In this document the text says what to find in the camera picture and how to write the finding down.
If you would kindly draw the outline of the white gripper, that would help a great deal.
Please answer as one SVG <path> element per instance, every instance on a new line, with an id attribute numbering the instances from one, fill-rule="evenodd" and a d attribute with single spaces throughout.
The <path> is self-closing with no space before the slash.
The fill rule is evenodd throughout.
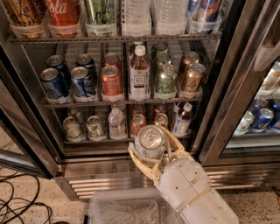
<path id="1" fill-rule="evenodd" d="M 128 151 L 134 164 L 153 181 L 155 187 L 159 187 L 161 196 L 176 212 L 207 208 L 211 194 L 209 177 L 168 129 L 163 126 L 160 129 L 167 137 L 167 153 L 171 162 L 164 168 L 163 175 L 159 160 L 139 156 L 136 146 L 129 143 Z"/>

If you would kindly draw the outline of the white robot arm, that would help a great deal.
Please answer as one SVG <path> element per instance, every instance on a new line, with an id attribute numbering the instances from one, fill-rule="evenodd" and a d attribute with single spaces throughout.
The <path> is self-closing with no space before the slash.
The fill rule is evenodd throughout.
<path id="1" fill-rule="evenodd" d="M 142 127 L 128 151 L 185 224 L 239 224 L 235 212 L 211 187 L 203 167 L 168 129 Z"/>

